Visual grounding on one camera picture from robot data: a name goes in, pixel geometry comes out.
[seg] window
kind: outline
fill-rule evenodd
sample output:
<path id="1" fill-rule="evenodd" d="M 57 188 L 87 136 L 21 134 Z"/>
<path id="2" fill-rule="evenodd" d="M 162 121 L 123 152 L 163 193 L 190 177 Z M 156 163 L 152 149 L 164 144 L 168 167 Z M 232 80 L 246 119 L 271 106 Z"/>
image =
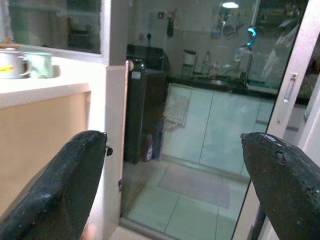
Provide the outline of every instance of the window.
<path id="1" fill-rule="evenodd" d="M 6 0 L 6 7 L 18 44 L 101 53 L 101 0 Z"/>

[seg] kitchen cabinet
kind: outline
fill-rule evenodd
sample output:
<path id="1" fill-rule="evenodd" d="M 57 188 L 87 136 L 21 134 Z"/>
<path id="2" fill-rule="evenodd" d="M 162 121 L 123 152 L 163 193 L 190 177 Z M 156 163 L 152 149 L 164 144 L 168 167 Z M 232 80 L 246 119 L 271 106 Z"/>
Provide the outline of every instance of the kitchen cabinet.
<path id="1" fill-rule="evenodd" d="M 214 92 L 199 163 L 240 175 L 240 135 L 253 131 L 260 104 L 257 98 Z"/>
<path id="2" fill-rule="evenodd" d="M 265 132 L 274 102 L 177 84 L 171 92 L 191 98 L 185 126 L 164 132 L 162 153 L 249 178 L 240 135 Z M 283 137 L 287 142 L 293 142 L 304 111 L 294 107 Z"/>
<path id="3" fill-rule="evenodd" d="M 162 154 L 198 163 L 213 91 L 173 84 L 170 92 L 190 98 L 190 101 L 184 126 L 164 132 Z"/>

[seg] white mug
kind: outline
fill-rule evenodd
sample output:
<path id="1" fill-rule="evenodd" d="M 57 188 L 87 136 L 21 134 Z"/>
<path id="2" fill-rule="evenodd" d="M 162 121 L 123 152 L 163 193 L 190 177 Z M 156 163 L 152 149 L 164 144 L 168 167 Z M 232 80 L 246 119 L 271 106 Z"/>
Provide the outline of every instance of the white mug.
<path id="1" fill-rule="evenodd" d="M 22 52 L 0 50 L 0 79 L 22 79 L 30 73 L 31 64 Z"/>

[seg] black countertop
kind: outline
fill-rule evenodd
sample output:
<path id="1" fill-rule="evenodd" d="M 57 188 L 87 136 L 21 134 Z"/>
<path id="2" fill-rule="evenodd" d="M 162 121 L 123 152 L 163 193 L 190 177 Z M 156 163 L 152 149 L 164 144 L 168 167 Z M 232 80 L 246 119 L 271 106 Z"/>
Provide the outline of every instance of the black countertop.
<path id="1" fill-rule="evenodd" d="M 182 77 L 173 76 L 168 77 L 170 83 L 207 89 L 216 90 L 220 92 L 250 96 L 260 99 L 276 100 L 278 96 L 278 90 L 275 88 L 267 88 L 261 86 L 254 86 L 249 84 L 230 83 L 225 80 L 205 79 L 202 77 Z M 297 97 L 295 104 L 308 105 L 309 98 L 305 96 Z"/>

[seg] door frame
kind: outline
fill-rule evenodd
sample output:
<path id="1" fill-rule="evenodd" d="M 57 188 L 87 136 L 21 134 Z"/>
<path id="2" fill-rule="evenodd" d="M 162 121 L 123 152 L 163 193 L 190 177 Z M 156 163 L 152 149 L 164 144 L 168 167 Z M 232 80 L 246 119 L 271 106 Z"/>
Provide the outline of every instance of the door frame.
<path id="1" fill-rule="evenodd" d="M 288 125 L 291 112 L 294 108 L 300 86 L 304 79 L 309 61 L 320 33 L 320 1 L 309 0 L 305 13 L 293 45 L 292 53 L 287 64 L 285 74 L 278 91 L 278 96 L 273 107 L 267 133 L 283 138 Z M 289 98 L 285 98 L 293 73 L 296 75 Z M 250 234 L 250 230 L 256 219 L 259 207 L 259 200 L 252 182 L 249 184 L 243 206 L 236 225 L 233 240 L 244 240 Z M 266 218 L 260 232 L 259 239 L 274 239 L 274 230 Z"/>

